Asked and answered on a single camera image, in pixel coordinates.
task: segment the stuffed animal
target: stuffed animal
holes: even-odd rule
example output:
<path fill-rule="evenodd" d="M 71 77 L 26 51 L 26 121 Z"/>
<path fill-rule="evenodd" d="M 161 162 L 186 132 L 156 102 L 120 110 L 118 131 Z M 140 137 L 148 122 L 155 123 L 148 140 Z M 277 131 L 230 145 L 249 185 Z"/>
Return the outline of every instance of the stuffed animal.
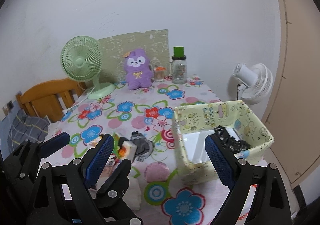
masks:
<path fill-rule="evenodd" d="M 153 73 L 149 68 L 149 63 L 150 60 L 142 48 L 125 55 L 124 70 L 127 73 L 125 81 L 129 84 L 129 90 L 151 87 Z"/>

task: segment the green fan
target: green fan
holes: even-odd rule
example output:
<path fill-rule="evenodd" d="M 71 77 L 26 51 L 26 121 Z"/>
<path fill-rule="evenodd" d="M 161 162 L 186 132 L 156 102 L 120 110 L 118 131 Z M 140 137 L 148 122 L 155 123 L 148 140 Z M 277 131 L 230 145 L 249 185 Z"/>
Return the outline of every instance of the green fan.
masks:
<path fill-rule="evenodd" d="M 100 99 L 115 90 L 112 83 L 99 83 L 102 51 L 97 40 L 89 36 L 72 38 L 62 49 L 61 66 L 70 79 L 77 82 L 92 80 L 94 90 L 89 99 Z"/>

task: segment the tablecloth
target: tablecloth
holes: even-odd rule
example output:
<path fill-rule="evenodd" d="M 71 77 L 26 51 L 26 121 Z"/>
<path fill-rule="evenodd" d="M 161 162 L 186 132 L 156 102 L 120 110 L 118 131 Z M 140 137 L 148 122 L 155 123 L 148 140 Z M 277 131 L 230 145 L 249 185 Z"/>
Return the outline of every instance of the tablecloth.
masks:
<path fill-rule="evenodd" d="M 133 131 L 139 131 L 154 142 L 155 148 L 143 162 L 132 163 L 130 176 L 138 179 L 142 191 L 141 210 L 136 215 L 146 225 L 210 224 L 229 189 L 220 180 L 183 185 L 176 169 L 171 125 L 173 108 L 217 101 L 220 99 L 195 75 L 184 85 L 172 84 L 166 77 L 150 88 L 134 91 L 125 82 L 116 83 L 112 94 L 99 100 L 85 99 L 63 117 L 54 135 L 67 132 L 70 143 L 42 163 L 69 164 L 82 157 L 88 144 L 101 133 L 117 132 L 130 138 Z M 237 224 L 244 223 L 254 191 L 252 186 Z"/>

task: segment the cartoon patterned box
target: cartoon patterned box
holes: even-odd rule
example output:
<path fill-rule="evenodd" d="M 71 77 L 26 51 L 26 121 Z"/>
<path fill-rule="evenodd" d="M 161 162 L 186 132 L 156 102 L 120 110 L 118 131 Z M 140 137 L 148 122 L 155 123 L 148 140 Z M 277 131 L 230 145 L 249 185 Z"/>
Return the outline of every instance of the cartoon patterned box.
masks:
<path fill-rule="evenodd" d="M 184 184 L 219 178 L 211 161 L 193 164 L 188 159 L 182 137 L 187 133 L 209 131 L 219 125 L 233 128 L 240 139 L 251 145 L 250 149 L 235 154 L 236 158 L 246 158 L 250 164 L 257 164 L 274 142 L 265 125 L 242 100 L 176 107 L 172 133 L 178 173 Z"/>

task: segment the gray pillow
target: gray pillow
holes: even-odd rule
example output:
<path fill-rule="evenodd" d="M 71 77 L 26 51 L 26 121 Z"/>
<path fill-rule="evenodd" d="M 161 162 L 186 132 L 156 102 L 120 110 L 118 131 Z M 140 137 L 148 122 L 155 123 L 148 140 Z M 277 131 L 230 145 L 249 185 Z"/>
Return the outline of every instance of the gray pillow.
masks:
<path fill-rule="evenodd" d="M 31 142 L 44 141 L 48 134 L 49 121 L 45 118 L 27 116 L 23 109 L 19 110 L 11 125 L 8 136 L 8 148 L 11 153 L 24 140 Z"/>

